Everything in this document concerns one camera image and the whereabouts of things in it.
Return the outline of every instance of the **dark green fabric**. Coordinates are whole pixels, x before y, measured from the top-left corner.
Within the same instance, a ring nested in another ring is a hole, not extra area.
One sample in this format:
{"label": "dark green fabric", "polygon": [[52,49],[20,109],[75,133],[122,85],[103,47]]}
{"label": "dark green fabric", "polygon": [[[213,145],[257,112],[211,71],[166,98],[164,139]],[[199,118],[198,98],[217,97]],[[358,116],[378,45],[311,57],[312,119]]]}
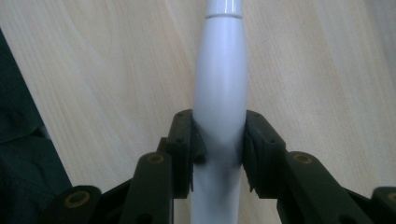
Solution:
{"label": "dark green fabric", "polygon": [[7,42],[0,34],[0,223],[37,223],[55,195],[71,188]]}

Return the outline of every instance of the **wooden table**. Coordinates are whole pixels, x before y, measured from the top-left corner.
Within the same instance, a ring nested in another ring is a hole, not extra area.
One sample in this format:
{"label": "wooden table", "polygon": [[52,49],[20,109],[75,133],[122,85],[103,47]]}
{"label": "wooden table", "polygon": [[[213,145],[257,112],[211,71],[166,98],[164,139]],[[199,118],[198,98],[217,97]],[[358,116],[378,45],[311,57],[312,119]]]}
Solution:
{"label": "wooden table", "polygon": [[[396,5],[244,4],[248,108],[288,150],[314,154],[346,188],[396,186]],[[173,115],[192,106],[205,1],[1,0],[0,25],[74,185],[133,176]],[[277,223],[248,192],[239,223]],[[176,201],[176,223],[190,202]]]}

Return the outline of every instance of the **wood grain surface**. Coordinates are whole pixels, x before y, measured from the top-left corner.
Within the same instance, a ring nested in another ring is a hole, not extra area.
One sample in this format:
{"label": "wood grain surface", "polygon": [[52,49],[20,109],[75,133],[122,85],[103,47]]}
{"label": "wood grain surface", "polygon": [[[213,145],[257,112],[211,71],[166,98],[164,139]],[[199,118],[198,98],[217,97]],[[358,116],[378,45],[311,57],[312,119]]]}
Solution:
{"label": "wood grain surface", "polygon": [[[315,155],[367,197],[396,186],[392,6],[244,2],[248,108],[288,150]],[[131,178],[192,107],[204,16],[204,0],[0,0],[1,29],[74,185],[107,191]],[[249,193],[245,176],[239,215],[279,223],[276,202]],[[176,223],[189,220],[189,200],[177,200]]]}

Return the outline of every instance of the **light wooden surface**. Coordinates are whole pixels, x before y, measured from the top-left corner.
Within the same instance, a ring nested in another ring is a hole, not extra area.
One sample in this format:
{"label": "light wooden surface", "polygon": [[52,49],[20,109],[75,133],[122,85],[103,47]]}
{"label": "light wooden surface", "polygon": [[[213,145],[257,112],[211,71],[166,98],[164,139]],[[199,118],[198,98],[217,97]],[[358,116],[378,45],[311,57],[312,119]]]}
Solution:
{"label": "light wooden surface", "polygon": [[[379,9],[389,2],[244,3],[248,108],[288,150],[314,154],[365,196],[396,186],[396,42],[384,24],[395,22]],[[204,0],[0,1],[1,28],[74,185],[106,191],[131,178],[192,106],[204,15]],[[279,222],[245,177],[242,191],[239,223]],[[176,204],[177,223],[189,223],[189,201]]]}

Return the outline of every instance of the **white plastic bottle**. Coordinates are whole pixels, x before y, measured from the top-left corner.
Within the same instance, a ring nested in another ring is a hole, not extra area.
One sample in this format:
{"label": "white plastic bottle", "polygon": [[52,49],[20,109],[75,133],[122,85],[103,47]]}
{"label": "white plastic bottle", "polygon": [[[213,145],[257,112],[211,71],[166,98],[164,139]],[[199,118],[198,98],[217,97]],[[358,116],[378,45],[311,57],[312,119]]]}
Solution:
{"label": "white plastic bottle", "polygon": [[237,223],[247,92],[242,0],[208,0],[193,107],[207,158],[194,165],[192,224]]}

